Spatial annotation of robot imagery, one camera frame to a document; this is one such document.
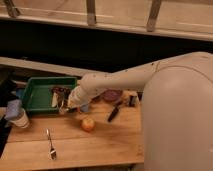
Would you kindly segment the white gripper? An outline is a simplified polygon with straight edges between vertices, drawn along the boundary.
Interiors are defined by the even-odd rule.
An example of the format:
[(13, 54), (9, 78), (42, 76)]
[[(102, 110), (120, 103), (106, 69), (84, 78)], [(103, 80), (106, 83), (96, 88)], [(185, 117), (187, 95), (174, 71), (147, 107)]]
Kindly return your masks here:
[(87, 103), (87, 94), (80, 86), (75, 87), (68, 96), (67, 106), (69, 108), (81, 107)]

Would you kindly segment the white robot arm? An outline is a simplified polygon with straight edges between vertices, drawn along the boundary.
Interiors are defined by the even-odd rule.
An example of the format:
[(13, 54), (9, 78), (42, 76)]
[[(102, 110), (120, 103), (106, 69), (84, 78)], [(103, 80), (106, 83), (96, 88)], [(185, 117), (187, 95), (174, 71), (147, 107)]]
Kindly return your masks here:
[(213, 54), (193, 52), (83, 76), (71, 108), (107, 89), (142, 94), (145, 171), (213, 171)]

